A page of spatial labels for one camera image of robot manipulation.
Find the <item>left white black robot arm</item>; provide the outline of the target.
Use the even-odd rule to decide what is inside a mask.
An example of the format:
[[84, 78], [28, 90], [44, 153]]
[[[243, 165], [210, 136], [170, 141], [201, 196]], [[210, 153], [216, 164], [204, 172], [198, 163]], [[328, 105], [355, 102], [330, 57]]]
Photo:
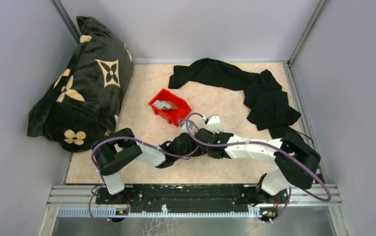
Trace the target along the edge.
[[124, 128], [93, 143], [91, 156], [107, 188], [108, 198], [119, 204], [127, 197], [120, 170], [130, 162], [141, 161], [163, 169], [179, 159], [204, 154], [204, 149], [188, 133], [155, 146], [135, 138], [130, 128]]

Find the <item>red plastic bin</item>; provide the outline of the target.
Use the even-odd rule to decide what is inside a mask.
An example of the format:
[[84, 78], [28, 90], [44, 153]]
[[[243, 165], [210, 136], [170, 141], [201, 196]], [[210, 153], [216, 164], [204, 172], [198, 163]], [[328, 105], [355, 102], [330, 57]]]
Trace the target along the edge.
[[192, 111], [189, 104], [172, 92], [161, 89], [148, 103], [155, 115], [164, 118], [169, 124], [180, 126]]

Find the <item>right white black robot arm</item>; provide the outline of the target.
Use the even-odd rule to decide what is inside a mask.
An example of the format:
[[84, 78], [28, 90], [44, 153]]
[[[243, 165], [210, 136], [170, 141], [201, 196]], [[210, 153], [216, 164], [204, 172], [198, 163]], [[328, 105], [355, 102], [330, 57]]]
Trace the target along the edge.
[[292, 186], [310, 189], [320, 163], [320, 155], [295, 133], [256, 140], [201, 128], [194, 137], [212, 158], [251, 159], [276, 165], [277, 169], [264, 174], [258, 183], [256, 195], [263, 203]]

